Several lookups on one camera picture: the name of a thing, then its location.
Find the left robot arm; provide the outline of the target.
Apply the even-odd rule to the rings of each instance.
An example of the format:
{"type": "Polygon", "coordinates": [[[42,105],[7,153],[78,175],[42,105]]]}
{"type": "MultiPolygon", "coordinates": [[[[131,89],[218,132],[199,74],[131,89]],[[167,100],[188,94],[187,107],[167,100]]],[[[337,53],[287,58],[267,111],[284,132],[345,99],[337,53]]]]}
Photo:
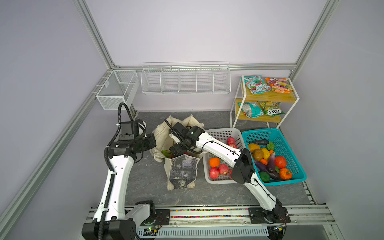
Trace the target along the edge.
{"type": "Polygon", "coordinates": [[[139,226],[156,222],[153,201],[137,202],[128,212],[125,209],[130,172],[134,164],[142,159],[137,155],[156,147],[156,139],[154,134],[146,133],[143,121],[130,118],[128,122],[123,122],[122,108],[129,109],[125,103],[118,106],[118,129],[104,148],[108,176],[92,222],[83,225],[82,237],[85,240],[139,239],[139,226]]]}

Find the cream canvas grocery bag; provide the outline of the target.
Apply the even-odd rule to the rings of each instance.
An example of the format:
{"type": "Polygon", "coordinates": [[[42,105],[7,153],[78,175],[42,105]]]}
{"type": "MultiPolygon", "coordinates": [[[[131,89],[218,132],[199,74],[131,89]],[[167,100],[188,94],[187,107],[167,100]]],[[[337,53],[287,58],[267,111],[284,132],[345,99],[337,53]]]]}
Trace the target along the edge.
{"type": "Polygon", "coordinates": [[[150,153],[155,161],[164,164],[169,191],[174,189],[194,188],[197,178],[198,163],[207,153],[207,151],[203,151],[200,154],[195,154],[187,151],[185,154],[173,157],[172,159],[165,158],[161,151],[169,150],[171,146],[176,144],[169,135],[170,127],[168,124],[171,124],[171,126],[174,127],[177,123],[182,124],[188,129],[193,126],[198,126],[202,129],[204,128],[204,124],[200,123],[192,115],[184,120],[179,120],[170,116],[153,131],[157,146],[151,149],[150,153]]]}

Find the orange tangerine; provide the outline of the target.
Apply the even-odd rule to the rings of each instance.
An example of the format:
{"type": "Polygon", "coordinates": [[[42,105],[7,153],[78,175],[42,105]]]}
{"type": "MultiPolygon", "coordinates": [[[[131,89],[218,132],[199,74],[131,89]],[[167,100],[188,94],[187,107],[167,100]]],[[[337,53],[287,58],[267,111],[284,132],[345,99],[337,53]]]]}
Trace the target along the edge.
{"type": "Polygon", "coordinates": [[[209,159],[209,165],[211,168],[218,168],[220,166],[220,159],[219,158],[209,159]]]}

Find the pink dragon fruit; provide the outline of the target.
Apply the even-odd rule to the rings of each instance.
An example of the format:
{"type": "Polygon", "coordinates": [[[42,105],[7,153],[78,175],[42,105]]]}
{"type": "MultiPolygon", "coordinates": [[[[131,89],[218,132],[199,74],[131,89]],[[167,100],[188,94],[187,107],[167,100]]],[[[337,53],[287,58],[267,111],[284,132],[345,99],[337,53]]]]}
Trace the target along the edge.
{"type": "Polygon", "coordinates": [[[162,150],[161,153],[165,156],[165,158],[172,159],[174,155],[169,150],[162,150]]]}

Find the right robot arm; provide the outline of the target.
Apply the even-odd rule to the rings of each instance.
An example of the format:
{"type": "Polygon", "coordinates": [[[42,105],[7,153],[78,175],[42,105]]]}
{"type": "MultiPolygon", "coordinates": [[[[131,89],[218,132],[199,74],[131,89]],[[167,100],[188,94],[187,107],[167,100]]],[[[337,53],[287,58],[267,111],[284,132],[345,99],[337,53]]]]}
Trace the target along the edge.
{"type": "Polygon", "coordinates": [[[172,126],[168,120],[164,121],[169,127],[169,136],[175,142],[170,147],[174,156],[180,156],[186,151],[194,154],[206,151],[219,157],[232,168],[232,179],[236,183],[244,185],[258,200],[263,209],[262,216],[259,217],[262,222],[287,224],[291,221],[288,210],[267,190],[257,176],[249,150],[239,150],[226,145],[198,126],[185,127],[179,122],[172,126]]]}

